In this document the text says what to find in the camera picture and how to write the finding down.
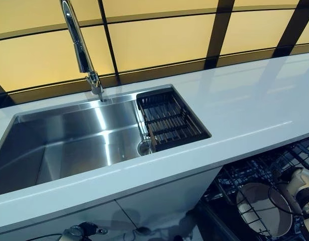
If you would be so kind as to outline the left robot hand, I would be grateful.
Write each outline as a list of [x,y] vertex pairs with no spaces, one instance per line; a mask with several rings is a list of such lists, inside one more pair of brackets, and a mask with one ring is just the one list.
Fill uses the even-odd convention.
[[91,235],[99,234],[99,235],[106,235],[108,234],[108,230],[106,228],[99,227],[98,225],[92,222],[83,222],[78,225],[82,231],[83,236],[88,237]]

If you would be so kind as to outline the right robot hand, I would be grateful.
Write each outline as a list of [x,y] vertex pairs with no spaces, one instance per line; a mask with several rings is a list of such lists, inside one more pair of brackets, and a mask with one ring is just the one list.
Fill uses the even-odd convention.
[[299,170],[298,167],[290,167],[285,169],[283,172],[279,173],[279,176],[277,177],[276,186],[281,184],[288,184],[292,179],[293,173],[297,170]]

